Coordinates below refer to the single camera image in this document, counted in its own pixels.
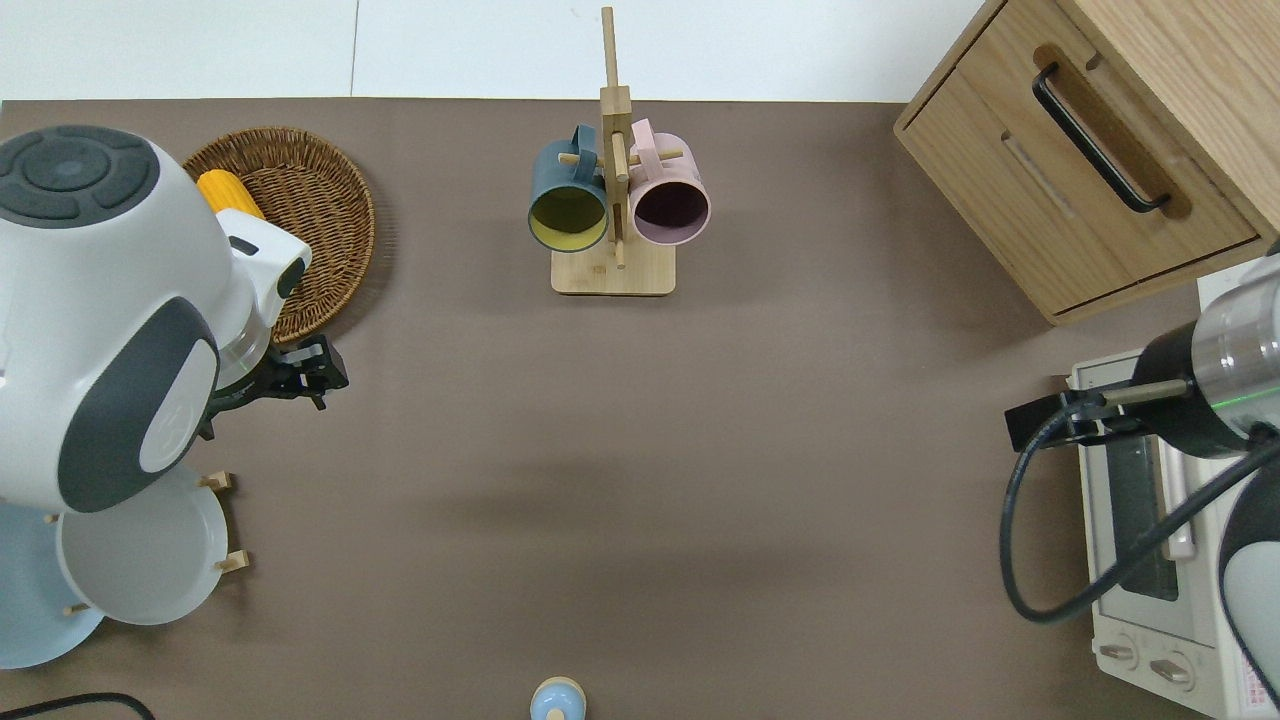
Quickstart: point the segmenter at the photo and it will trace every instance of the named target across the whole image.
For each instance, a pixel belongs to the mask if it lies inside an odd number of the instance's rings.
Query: dark teal mug
[[[561,155],[576,155],[576,163]],[[604,174],[596,167],[595,128],[577,126],[572,140],[557,140],[534,160],[534,193],[529,205],[529,231],[538,242],[557,252],[586,250],[604,237],[609,204]]]

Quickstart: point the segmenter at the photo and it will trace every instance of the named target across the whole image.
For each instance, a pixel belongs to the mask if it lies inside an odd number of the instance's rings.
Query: wooden cabinet
[[[1280,3],[989,0],[895,132],[1064,323],[1280,238],[1276,58]]]

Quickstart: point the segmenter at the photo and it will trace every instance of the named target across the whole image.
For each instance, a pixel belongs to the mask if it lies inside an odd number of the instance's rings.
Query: drawer handle
[[[1032,83],[1032,95],[1039,101],[1041,108],[1048,113],[1048,117],[1053,118],[1057,127],[1062,129],[1068,140],[1075,145],[1075,149],[1084,155],[1084,159],[1093,165],[1102,179],[1106,181],[1107,186],[1115,191],[1116,196],[1126,208],[1134,213],[1151,213],[1157,210],[1165,202],[1169,202],[1170,195],[1166,192],[1155,200],[1147,200],[1138,191],[1129,184],[1129,181],[1120,174],[1120,169],[1115,167],[1115,163],[1098,147],[1098,143],[1089,137],[1089,133],[1084,131],[1079,122],[1071,113],[1062,105],[1062,101],[1053,95],[1053,91],[1048,86],[1048,78],[1057,70],[1057,63],[1050,63],[1041,74],[1036,76],[1036,82]]]

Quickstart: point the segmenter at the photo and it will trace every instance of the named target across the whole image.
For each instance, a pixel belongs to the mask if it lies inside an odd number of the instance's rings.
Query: brown table surface
[[[713,217],[673,295],[621,299],[554,293],[525,227],[534,155],[595,102],[4,102],[4,137],[106,124],[179,160],[311,129],[366,173],[379,245],[328,328],[351,387],[223,415],[188,456],[239,475],[253,566],[0,673],[0,707],[518,720],[568,674],[593,720],[1197,716],[1101,673],[1088,619],[1018,618],[996,561],[1001,413],[1193,319],[1194,291],[1050,328],[899,147],[900,109],[637,102]],[[1074,451],[1033,475],[1019,566],[1046,603],[1085,579]]]

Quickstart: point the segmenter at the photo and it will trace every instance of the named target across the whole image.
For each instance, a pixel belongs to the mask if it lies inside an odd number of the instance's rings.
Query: woven round tray
[[[284,302],[275,342],[303,338],[340,311],[374,255],[374,201],[355,163],[324,138],[287,127],[224,135],[182,167],[192,179],[237,174],[269,222],[311,246],[311,265]]]

